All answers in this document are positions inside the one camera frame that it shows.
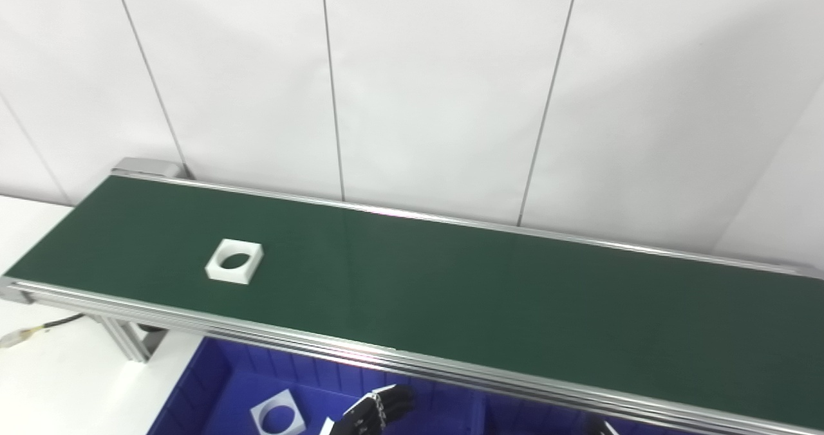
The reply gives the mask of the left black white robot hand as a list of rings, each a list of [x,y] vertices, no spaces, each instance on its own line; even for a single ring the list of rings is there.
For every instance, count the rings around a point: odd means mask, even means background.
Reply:
[[[410,385],[391,384],[364,394],[338,419],[326,418],[321,434],[382,434],[415,408]]]

